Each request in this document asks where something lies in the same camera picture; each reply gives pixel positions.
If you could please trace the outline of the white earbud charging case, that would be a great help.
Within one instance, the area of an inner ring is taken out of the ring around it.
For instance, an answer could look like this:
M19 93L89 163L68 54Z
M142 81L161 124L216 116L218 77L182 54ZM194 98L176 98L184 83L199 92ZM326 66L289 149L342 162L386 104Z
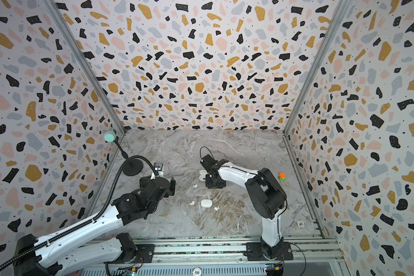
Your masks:
M200 179L200 181L204 181L205 182L205 180L206 180L206 176L207 176L207 171L206 170L200 170L200 176L199 176L199 179Z

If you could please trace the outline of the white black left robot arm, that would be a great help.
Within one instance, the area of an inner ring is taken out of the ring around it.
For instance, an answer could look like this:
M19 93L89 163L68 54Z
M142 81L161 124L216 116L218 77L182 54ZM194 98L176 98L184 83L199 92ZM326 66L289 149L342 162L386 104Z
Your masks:
M20 259L13 264L17 276L65 276L99 263L150 263L153 245L138 246L130 234L120 233L96 244L87 243L107 232L146 219L163 198L175 194L175 179L143 177L140 188L115 199L102 214L63 231L36 238L21 238L16 247Z

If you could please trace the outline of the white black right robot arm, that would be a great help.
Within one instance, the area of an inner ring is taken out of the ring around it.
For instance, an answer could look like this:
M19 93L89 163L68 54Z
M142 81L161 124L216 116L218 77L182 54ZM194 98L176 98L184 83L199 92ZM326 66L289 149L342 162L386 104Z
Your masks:
M267 168L250 170L239 167L226 159L217 161L206 155L200 161L200 175L208 189L222 189L231 182L244 187L253 208L262 218L261 252L267 259L281 253L284 243L280 226L281 215L288 207L287 195Z

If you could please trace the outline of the black stand with green ball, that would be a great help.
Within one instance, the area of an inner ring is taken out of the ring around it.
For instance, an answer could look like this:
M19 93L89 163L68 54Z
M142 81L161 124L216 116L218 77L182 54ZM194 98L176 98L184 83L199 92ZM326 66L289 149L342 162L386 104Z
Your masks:
M129 155L122 149L118 135L114 130L106 131L103 135L106 142L111 143L114 142L114 144L118 147L118 149L121 152L122 157L127 160L129 158ZM126 164L123 168L123 173L126 176L132 177L135 175L138 175L142 169L143 169L143 162L140 159L133 159L128 164Z

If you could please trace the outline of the orange green small cube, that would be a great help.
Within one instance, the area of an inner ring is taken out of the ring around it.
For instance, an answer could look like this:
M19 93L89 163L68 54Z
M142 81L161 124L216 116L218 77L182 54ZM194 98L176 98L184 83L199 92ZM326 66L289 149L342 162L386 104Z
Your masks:
M285 182L286 181L286 176L283 172L279 173L279 180L281 182Z

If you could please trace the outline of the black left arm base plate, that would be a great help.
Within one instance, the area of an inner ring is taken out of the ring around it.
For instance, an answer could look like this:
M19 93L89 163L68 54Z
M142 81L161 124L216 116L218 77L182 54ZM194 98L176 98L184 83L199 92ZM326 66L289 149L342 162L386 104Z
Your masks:
M151 263L155 252L154 244L134 244L123 251L123 263L130 265Z

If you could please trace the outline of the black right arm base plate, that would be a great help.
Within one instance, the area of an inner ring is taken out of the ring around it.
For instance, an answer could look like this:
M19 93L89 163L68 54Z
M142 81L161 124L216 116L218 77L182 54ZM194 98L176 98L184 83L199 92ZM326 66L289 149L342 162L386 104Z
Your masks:
M292 261L293 253L291 244L280 241L274 247L270 247L264 241L246 243L243 253L248 261Z

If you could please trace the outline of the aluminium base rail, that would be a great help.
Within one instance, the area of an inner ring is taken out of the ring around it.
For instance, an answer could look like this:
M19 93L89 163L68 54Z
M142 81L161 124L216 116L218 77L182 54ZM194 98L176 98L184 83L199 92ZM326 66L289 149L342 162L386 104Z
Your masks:
M143 239L152 245L145 264L95 264L80 276L348 276L345 259L334 239L286 235L284 253L275 261L251 259L259 240L251 236L186 239Z

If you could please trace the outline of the aluminium corner frame post left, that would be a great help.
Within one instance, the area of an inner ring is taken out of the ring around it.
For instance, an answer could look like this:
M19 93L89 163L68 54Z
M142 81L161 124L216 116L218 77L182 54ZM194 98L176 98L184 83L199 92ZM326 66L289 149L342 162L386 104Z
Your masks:
M68 44L71 49L73 56L75 57L77 63L80 65L84 75L87 80L93 86L97 96L102 101L102 104L106 111L109 114L111 122L117 131L117 134L120 137L125 135L125 128L122 126L120 119L118 118L117 113L113 109L110 101L105 95L103 88L101 87L97 77L95 76L90 64L86 61L85 55L82 50L79 48L75 37L70 31L69 27L66 24L61 12L59 11L55 1L41 1L42 5L48 12L49 16L53 19L55 26L57 27L59 33L63 36L64 41Z

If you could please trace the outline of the aluminium corner frame post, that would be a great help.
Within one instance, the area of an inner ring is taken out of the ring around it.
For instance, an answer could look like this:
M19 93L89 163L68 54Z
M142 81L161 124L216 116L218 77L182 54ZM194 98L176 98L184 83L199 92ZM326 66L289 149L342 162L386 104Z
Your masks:
M311 88L314 78L316 77L316 74L320 71L321 65L325 60L328 50L331 48L331 43L333 42L337 34L340 24L343 21L349 7L352 4L353 4L353 1L349 1L349 0L339 1L336 7L336 10L335 10L335 14L333 15L331 23L329 24L328 30L322 41L322 45L319 48L313 60L309 73L305 79L304 85L302 86L299 96L297 97L295 101L295 105L286 123L285 129L283 130L283 133L285 136L287 136L289 131L293 128L293 123L296 120L296 116L299 114L301 103L305 100L307 91Z
M93 86L97 96L102 101L102 104L106 111L109 114L111 122L117 131L117 134L120 137L125 135L125 128L122 126L120 119L118 118L117 113L113 109L110 101L105 95L103 88L101 87L97 77L95 76L90 64L86 61L85 55L82 50L79 48L75 37L70 31L69 27L66 24L61 12L59 11L55 1L41 1L42 5L48 12L49 16L53 19L55 26L57 27L59 33L63 36L64 41L68 44L71 49L73 56L75 57L77 63L80 65L84 75L87 80Z

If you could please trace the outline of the aluminium corner frame post right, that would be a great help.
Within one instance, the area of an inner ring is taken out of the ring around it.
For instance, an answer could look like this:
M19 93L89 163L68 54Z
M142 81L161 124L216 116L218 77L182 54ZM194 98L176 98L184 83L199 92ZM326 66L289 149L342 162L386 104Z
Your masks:
M285 136L287 136L289 131L293 128L293 123L296 120L296 116L299 114L301 103L305 100L307 91L311 88L314 78L316 77L316 74L320 71L321 65L325 60L328 50L331 48L331 43L333 42L337 34L340 24L343 21L349 7L352 4L353 4L353 1L349 1L349 0L339 1L336 7L336 10L335 10L335 14L333 15L331 23L329 24L328 30L322 41L322 45L319 48L313 60L309 73L305 79L304 85L302 86L299 96L297 97L295 101L295 105L286 123L285 129L283 130L283 133Z

